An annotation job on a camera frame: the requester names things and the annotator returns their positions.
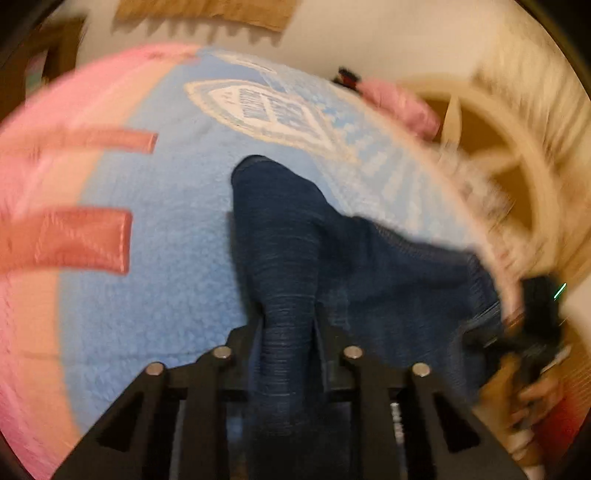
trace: metal screw head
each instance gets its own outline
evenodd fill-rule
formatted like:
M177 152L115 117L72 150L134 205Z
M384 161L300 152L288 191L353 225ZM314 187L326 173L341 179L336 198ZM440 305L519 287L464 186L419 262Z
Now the metal screw head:
M215 347L212 353L215 358L223 360L230 357L230 355L232 354L232 349L228 346L222 345Z
M164 365L160 362L152 362L146 367L146 373L148 375L152 375L153 377L157 377L164 372Z
M361 348L359 348L357 345L350 345L345 347L343 353L345 354L345 357L350 358L351 360L356 360L363 355L363 350L361 350Z
M431 368L427 364L414 364L413 365L413 373L418 377L426 377L428 374L431 373Z

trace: black device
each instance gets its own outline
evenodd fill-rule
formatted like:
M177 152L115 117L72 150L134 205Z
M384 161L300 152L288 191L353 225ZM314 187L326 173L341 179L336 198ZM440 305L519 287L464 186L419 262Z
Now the black device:
M148 365L53 480L168 480L172 469L178 480L227 480L225 408L248 398L248 368L261 323L233 330L226 345L194 364ZM428 365L409 370L384 365L329 325L321 308L316 347L327 400L352 406L353 478L525 480L505 449ZM184 417L175 433L181 400ZM404 432L403 441L397 428Z

